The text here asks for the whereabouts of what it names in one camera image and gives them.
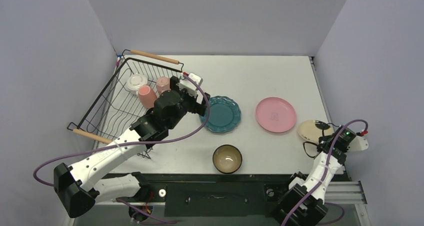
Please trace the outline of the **light pink mug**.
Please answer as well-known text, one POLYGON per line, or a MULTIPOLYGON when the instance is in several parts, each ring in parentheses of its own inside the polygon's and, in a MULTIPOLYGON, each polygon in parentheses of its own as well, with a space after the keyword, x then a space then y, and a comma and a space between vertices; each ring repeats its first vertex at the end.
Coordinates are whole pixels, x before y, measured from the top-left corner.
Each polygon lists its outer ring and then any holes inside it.
POLYGON ((168 77, 159 77, 156 81, 156 90, 159 95, 170 90, 170 79, 168 77))

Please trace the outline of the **dark pink mug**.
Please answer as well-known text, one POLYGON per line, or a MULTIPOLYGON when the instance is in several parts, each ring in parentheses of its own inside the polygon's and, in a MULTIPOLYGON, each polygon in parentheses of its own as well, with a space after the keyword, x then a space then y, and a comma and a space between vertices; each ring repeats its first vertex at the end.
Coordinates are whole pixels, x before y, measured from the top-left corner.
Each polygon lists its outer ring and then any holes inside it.
POLYGON ((154 90, 148 86, 143 85, 138 89, 137 92, 138 98, 141 102, 141 104, 146 108, 150 109, 154 107, 154 103, 156 99, 158 98, 154 90))

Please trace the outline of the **white cup with black rim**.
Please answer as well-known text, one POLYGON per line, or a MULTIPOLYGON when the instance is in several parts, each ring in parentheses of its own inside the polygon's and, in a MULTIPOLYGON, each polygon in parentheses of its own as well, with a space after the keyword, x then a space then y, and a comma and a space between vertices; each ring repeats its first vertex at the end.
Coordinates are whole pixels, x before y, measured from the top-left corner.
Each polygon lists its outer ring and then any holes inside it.
POLYGON ((132 74, 128 77, 125 85, 132 94, 137 95, 140 87, 148 82, 148 78, 144 74, 132 74))

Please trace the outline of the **pink plastic plate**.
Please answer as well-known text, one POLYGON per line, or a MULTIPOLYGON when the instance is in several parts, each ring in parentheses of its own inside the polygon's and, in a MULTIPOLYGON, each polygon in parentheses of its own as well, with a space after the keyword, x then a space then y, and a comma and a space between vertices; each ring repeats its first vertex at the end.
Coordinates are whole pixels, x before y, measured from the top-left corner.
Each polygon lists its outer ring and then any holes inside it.
POLYGON ((295 126, 297 114, 288 101, 279 97, 268 97, 257 104, 255 119, 269 132, 285 133, 295 126))

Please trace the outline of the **cream and black small plate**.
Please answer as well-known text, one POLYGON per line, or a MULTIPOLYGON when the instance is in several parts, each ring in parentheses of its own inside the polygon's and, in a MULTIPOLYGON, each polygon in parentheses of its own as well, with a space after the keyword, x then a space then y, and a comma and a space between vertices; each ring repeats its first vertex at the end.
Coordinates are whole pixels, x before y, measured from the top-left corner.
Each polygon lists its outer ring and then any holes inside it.
POLYGON ((318 144, 321 137, 331 136, 334 130, 325 122, 307 120, 297 127, 297 133, 303 140, 318 144))

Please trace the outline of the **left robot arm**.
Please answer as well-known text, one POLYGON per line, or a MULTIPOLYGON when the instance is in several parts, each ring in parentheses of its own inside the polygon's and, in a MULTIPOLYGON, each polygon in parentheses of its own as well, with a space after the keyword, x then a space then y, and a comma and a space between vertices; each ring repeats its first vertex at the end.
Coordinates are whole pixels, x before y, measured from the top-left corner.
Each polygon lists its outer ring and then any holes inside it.
POLYGON ((170 143, 169 131, 187 113, 205 116, 210 112, 210 95, 201 89, 202 77, 182 73, 170 79, 170 90, 163 92, 154 107, 137 119, 108 146, 94 150, 71 165, 59 164, 53 170, 53 187, 71 218, 88 212, 97 202, 120 197, 143 201, 149 187, 140 172, 108 178, 116 167, 156 144, 170 143))

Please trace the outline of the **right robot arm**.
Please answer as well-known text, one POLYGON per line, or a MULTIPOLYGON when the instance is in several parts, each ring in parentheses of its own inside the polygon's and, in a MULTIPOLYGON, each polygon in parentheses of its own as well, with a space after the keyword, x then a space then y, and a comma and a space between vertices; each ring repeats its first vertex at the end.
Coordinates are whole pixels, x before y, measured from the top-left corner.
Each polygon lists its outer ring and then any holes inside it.
POLYGON ((317 155, 308 175, 292 175, 282 185, 283 196, 271 210, 273 218, 281 225, 317 225, 326 216, 325 193, 335 173, 347 158, 350 143, 357 134, 348 128, 338 128, 335 133, 319 138, 317 155))

